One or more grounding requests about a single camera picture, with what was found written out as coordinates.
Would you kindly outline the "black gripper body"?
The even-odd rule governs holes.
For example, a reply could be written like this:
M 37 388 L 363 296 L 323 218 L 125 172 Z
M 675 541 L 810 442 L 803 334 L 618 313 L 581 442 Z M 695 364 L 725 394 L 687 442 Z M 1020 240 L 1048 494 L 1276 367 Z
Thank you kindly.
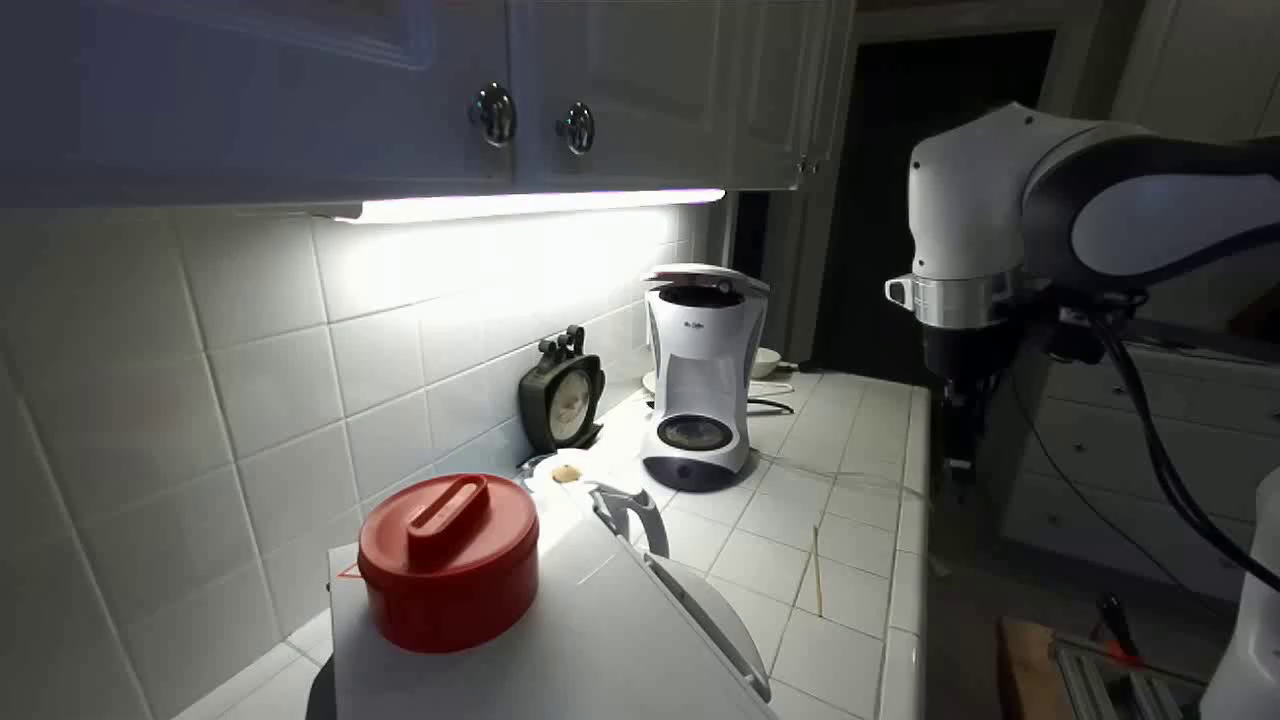
M 940 477 L 955 494 L 1003 494 L 1027 444 L 1027 412 L 1043 382 L 1043 335 L 1020 325 L 930 330 L 924 367 L 936 375 Z

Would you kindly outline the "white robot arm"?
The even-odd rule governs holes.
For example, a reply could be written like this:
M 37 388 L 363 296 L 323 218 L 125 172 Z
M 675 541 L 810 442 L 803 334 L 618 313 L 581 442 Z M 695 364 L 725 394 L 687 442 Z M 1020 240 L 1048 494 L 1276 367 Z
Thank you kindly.
M 1280 153 L 1267 140 L 1188 140 L 1121 122 L 1001 106 L 907 156 L 912 263 L 883 300 L 920 325 L 924 367 L 954 429 L 973 438 L 1027 330 L 1090 335 L 1124 364 L 1124 317 L 1148 287 L 1280 232 Z M 1243 574 L 1236 628 L 1197 701 L 1199 720 L 1280 720 L 1280 494 L 1227 541 L 1164 444 L 1159 495 Z

